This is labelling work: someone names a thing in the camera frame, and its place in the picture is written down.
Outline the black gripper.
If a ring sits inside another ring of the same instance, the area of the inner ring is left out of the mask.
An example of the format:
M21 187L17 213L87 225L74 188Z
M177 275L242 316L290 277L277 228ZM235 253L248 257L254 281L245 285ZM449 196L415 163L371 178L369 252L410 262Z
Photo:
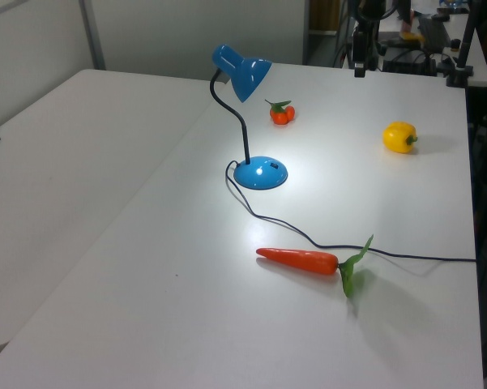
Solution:
M352 35L352 64L354 77L365 77L365 64L368 57L368 38L365 32L355 30Z

